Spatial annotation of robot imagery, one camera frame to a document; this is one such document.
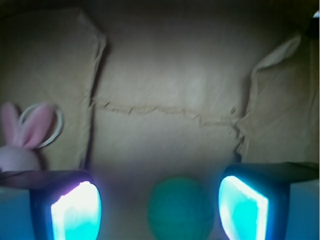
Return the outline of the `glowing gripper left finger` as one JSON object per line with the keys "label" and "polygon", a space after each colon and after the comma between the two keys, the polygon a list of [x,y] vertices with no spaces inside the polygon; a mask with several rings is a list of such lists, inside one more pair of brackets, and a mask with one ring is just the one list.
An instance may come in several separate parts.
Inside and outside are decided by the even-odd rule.
{"label": "glowing gripper left finger", "polygon": [[95,240],[102,201],[85,170],[0,174],[2,240]]}

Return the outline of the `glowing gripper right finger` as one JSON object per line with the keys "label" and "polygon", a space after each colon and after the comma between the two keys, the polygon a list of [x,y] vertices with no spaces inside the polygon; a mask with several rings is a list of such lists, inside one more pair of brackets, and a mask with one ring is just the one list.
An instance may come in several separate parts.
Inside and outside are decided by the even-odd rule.
{"label": "glowing gripper right finger", "polygon": [[218,210],[230,240],[318,240],[319,164],[236,163],[220,181]]}

